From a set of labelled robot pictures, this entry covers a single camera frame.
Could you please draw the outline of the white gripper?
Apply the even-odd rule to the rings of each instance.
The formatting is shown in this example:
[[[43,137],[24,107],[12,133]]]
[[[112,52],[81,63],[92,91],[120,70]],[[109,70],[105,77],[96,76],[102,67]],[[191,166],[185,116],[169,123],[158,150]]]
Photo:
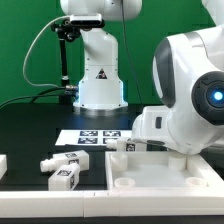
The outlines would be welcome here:
[[[132,126],[131,140],[171,147],[174,143],[167,128],[169,109],[165,106],[146,106],[135,119]]]

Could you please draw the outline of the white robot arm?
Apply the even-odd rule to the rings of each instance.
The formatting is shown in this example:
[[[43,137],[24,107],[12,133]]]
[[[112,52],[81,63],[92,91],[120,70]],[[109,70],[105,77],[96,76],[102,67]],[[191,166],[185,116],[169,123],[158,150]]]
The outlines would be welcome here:
[[[215,26],[160,42],[152,74],[162,104],[146,106],[135,119],[136,142],[198,154],[224,140],[224,0],[201,2]],[[60,5],[84,41],[85,72],[74,107],[93,113],[125,107],[118,43],[102,26],[138,16],[142,0],[60,0]]]

